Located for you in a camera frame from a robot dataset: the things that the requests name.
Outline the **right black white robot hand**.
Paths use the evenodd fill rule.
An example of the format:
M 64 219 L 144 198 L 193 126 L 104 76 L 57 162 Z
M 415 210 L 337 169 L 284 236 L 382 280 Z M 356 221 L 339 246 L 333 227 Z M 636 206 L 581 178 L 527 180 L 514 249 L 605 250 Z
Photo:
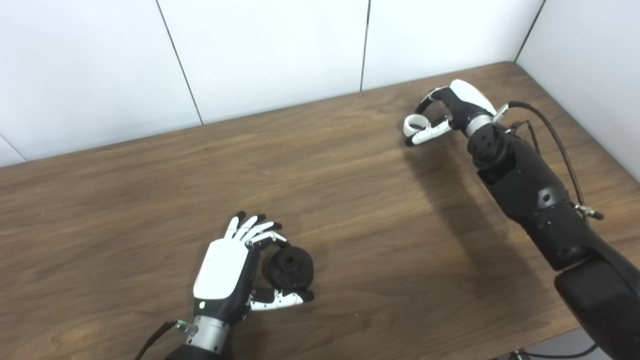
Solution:
M 437 125 L 432 125 L 425 112 L 441 102 L 449 114 Z M 496 122 L 498 112 L 486 96 L 470 83 L 455 79 L 449 85 L 432 89 L 418 107 L 404 119 L 403 134 L 409 147 L 420 145 L 455 130 L 470 137 L 485 125 Z

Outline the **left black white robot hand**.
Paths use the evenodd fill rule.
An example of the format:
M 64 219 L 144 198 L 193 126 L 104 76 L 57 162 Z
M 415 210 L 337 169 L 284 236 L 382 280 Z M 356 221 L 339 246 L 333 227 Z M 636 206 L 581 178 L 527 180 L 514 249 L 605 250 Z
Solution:
M 224 235 L 210 242 L 193 286 L 195 317 L 229 326 L 250 312 L 302 305 L 315 299 L 314 264 L 264 214 L 238 212 Z

